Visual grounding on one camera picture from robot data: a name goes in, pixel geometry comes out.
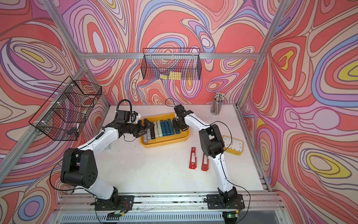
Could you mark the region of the yellow plastic storage tray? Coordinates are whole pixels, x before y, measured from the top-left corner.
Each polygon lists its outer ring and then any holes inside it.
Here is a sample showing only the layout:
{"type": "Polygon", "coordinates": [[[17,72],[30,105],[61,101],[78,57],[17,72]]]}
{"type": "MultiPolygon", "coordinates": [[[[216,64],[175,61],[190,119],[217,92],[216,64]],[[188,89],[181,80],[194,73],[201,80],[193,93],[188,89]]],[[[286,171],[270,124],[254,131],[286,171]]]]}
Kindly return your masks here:
{"type": "MultiPolygon", "coordinates": [[[[161,121],[161,120],[168,120],[175,118],[175,113],[167,113],[167,114],[161,114],[161,115],[155,115],[151,117],[146,117],[150,122],[154,123],[155,121],[161,121]]],[[[180,134],[174,134],[171,136],[164,136],[164,137],[158,137],[154,140],[148,140],[147,142],[144,142],[144,137],[140,137],[140,143],[142,146],[146,148],[152,148],[152,147],[161,147],[169,144],[179,143],[186,141],[189,138],[190,131],[180,131],[180,134]]]]}

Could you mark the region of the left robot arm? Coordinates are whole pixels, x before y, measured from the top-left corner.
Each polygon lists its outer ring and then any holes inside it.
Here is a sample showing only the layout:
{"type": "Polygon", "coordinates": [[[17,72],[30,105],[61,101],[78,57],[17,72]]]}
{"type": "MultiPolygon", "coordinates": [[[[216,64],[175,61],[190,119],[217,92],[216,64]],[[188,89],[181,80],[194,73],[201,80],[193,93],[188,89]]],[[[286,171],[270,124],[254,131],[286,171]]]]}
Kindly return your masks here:
{"type": "Polygon", "coordinates": [[[98,199],[113,198],[116,188],[98,177],[95,156],[109,148],[124,134],[139,138],[154,127],[148,119],[141,120],[140,118],[141,115],[135,111],[119,110],[114,120],[103,127],[94,138],[77,148],[67,149],[63,155],[61,182],[80,187],[98,199]]]}

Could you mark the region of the beige pruning pliers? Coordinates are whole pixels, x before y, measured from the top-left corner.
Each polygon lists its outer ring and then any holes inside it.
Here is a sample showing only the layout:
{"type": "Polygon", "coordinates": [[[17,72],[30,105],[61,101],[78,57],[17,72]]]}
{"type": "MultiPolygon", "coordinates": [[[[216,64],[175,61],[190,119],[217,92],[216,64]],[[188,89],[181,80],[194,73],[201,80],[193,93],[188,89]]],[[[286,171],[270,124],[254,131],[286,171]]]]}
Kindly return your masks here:
{"type": "Polygon", "coordinates": [[[159,134],[158,134],[158,126],[157,126],[157,122],[154,121],[154,133],[155,133],[155,138],[159,138],[159,134]]]}

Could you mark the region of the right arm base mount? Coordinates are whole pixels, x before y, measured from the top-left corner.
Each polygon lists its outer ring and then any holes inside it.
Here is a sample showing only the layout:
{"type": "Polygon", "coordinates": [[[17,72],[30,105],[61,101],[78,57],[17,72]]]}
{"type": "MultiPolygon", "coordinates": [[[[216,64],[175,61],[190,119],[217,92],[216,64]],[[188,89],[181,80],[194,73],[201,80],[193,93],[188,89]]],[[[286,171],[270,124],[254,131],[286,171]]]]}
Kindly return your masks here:
{"type": "Polygon", "coordinates": [[[219,194],[208,194],[204,198],[204,202],[207,203],[209,210],[243,210],[246,208],[242,194],[236,194],[230,197],[228,200],[224,199],[219,194]]]}

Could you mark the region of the black pruning pliers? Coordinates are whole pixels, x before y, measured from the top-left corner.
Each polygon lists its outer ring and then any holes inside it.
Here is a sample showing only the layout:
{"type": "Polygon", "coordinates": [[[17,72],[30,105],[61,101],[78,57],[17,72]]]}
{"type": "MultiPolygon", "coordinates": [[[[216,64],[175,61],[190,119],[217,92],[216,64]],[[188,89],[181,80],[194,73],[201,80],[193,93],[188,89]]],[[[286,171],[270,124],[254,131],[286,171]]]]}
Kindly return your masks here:
{"type": "Polygon", "coordinates": [[[151,139],[152,140],[156,139],[154,127],[150,128],[150,132],[151,132],[151,139]]]}

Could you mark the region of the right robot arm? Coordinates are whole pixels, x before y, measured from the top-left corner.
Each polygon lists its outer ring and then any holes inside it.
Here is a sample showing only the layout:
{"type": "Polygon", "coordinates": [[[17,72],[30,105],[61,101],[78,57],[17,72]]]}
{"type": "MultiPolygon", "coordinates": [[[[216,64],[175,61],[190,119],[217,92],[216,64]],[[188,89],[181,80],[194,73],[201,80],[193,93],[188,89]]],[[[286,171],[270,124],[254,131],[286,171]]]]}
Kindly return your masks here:
{"type": "Polygon", "coordinates": [[[175,121],[172,125],[175,130],[185,131],[192,128],[198,132],[203,154],[212,163],[217,177],[219,201],[222,205],[229,206],[237,199],[238,193],[227,171],[224,158],[225,144],[219,127],[214,123],[204,122],[194,112],[186,110],[183,105],[175,106],[174,111],[175,121]]]}

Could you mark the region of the teal pliers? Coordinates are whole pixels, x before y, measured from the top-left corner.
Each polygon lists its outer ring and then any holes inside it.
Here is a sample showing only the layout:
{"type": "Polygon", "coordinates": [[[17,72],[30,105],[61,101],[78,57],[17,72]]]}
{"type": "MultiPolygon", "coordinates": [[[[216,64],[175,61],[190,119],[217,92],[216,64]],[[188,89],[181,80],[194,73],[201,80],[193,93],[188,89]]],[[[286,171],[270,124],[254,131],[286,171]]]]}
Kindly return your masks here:
{"type": "Polygon", "coordinates": [[[164,124],[163,120],[160,121],[160,125],[161,125],[161,131],[162,131],[163,137],[167,136],[167,130],[166,130],[166,127],[165,127],[165,124],[164,124]]]}
{"type": "MultiPolygon", "coordinates": [[[[174,126],[175,123],[176,123],[176,119],[173,118],[173,120],[172,120],[172,125],[174,126]]],[[[180,134],[180,130],[179,130],[179,129],[175,129],[175,128],[174,128],[174,131],[175,131],[175,134],[180,134]]]]}
{"type": "Polygon", "coordinates": [[[170,131],[170,129],[169,129],[169,125],[168,125],[167,120],[164,120],[164,127],[165,127],[165,130],[166,130],[167,136],[170,136],[170,135],[171,135],[171,131],[170,131]]]}
{"type": "Polygon", "coordinates": [[[172,126],[171,119],[168,119],[167,122],[168,122],[168,127],[169,127],[171,135],[175,135],[175,130],[174,130],[173,126],[172,126]]]}

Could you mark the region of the light green pliers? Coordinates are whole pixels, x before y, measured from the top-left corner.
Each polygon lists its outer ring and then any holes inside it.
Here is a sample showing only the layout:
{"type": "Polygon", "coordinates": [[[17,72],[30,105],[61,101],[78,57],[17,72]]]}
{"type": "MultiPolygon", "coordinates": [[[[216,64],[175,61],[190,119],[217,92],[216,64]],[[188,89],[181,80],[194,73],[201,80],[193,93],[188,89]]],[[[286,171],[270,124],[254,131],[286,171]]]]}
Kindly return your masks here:
{"type": "Polygon", "coordinates": [[[157,121],[157,130],[158,130],[159,137],[163,137],[162,127],[159,120],[157,121]]]}

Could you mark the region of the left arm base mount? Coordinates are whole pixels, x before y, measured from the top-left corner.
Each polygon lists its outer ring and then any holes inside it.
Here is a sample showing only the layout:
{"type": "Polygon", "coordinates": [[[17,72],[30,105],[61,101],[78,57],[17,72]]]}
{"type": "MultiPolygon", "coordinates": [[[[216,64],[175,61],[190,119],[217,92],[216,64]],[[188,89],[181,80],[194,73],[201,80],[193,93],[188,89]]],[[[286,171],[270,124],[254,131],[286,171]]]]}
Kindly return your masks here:
{"type": "Polygon", "coordinates": [[[108,200],[97,199],[91,205],[96,211],[131,211],[134,198],[132,195],[117,195],[108,200]]]}

